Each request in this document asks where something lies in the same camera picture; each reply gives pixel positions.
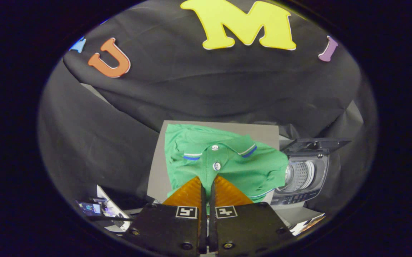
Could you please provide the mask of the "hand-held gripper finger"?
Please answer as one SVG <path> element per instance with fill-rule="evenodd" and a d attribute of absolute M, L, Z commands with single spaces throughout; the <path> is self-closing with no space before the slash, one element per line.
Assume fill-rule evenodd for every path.
<path fill-rule="evenodd" d="M 147 204 L 122 238 L 154 255 L 199 256 L 206 251 L 205 189 L 199 177 L 163 203 Z"/>
<path fill-rule="evenodd" d="M 287 247 L 293 240 L 268 203 L 254 203 L 227 179 L 214 179 L 209 222 L 212 252 L 218 256 L 262 256 Z"/>

